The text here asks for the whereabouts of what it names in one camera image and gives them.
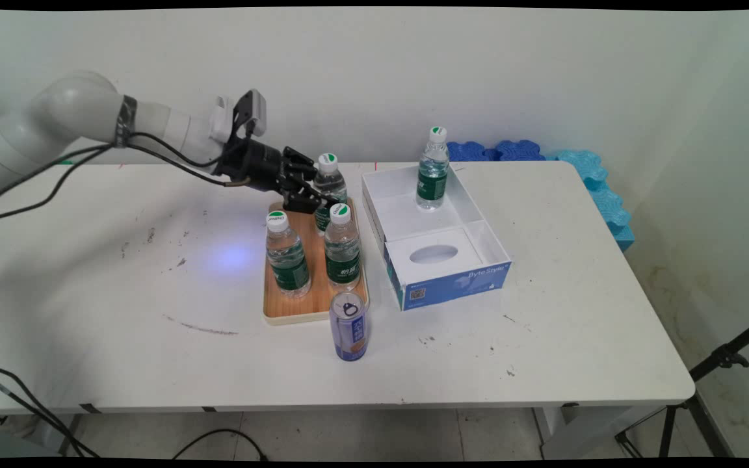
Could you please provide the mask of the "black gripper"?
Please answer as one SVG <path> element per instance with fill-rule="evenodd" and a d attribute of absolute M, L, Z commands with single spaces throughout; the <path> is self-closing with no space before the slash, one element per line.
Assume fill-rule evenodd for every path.
<path fill-rule="evenodd" d="M 289 188 L 287 177 L 296 177 L 306 183 L 314 181 L 318 166 L 312 158 L 286 146 L 276 150 L 252 139 L 237 138 L 225 145 L 223 154 L 214 168 L 217 177 L 228 177 L 250 189 L 282 195 L 283 210 L 312 215 L 321 207 L 331 208 L 339 203 L 335 196 L 319 192 L 310 185 Z"/>

